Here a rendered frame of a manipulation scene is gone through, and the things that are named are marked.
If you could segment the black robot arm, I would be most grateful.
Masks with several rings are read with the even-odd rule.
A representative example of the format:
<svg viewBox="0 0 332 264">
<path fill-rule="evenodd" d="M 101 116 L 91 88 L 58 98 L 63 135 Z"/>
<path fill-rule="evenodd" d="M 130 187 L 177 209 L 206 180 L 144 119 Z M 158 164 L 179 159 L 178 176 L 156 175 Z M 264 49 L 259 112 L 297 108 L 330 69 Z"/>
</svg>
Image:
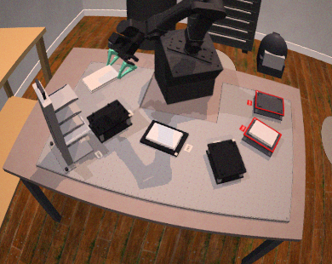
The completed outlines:
<svg viewBox="0 0 332 264">
<path fill-rule="evenodd" d="M 142 44 L 145 39 L 150 41 L 159 39 L 173 25 L 190 15 L 197 14 L 196 12 L 197 18 L 184 30 L 186 40 L 172 36 L 167 49 L 212 63 L 215 51 L 204 47 L 203 42 L 212 24 L 216 20 L 226 18 L 223 0 L 203 0 L 202 2 L 182 0 L 170 9 L 143 21 L 144 23 L 133 19 L 121 20 L 116 30 L 124 36 L 113 32 L 108 39 L 108 48 L 120 48 L 125 54 L 132 55 L 139 46 L 137 43 Z"/>
</svg>

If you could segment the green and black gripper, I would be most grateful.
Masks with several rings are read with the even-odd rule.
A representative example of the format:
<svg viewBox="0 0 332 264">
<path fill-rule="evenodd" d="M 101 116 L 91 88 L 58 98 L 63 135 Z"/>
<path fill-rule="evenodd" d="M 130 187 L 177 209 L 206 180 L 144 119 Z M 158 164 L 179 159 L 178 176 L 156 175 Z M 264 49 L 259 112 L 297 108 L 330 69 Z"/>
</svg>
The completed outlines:
<svg viewBox="0 0 332 264">
<path fill-rule="evenodd" d="M 137 43 L 139 44 L 139 43 Z M 137 49 L 140 47 L 140 44 L 139 46 L 137 47 Z M 136 50 L 137 50 L 136 49 Z M 128 61 L 130 59 L 133 59 L 135 62 L 138 62 L 138 58 L 134 56 L 136 50 L 134 51 L 134 53 L 132 55 L 128 55 L 128 54 L 125 54 L 120 48 L 117 48 L 117 49 L 109 49 L 108 50 L 108 58 L 107 58 L 107 63 L 106 65 L 110 65 L 112 66 L 119 58 L 121 58 L 123 60 L 123 64 L 121 65 L 121 68 L 120 68 L 120 71 L 117 75 L 117 78 L 120 79 L 122 78 L 123 76 L 125 76 L 126 74 L 128 74 L 129 72 L 132 72 L 133 70 L 137 69 L 137 66 L 131 62 L 131 61 Z M 118 53 L 119 52 L 119 53 Z M 111 57 L 112 55 L 115 55 L 115 58 L 112 60 L 112 62 L 110 63 L 110 60 L 111 60 Z M 129 69 L 123 73 L 124 69 L 126 67 L 129 67 Z M 122 74 L 123 73 L 123 74 Z"/>
</svg>

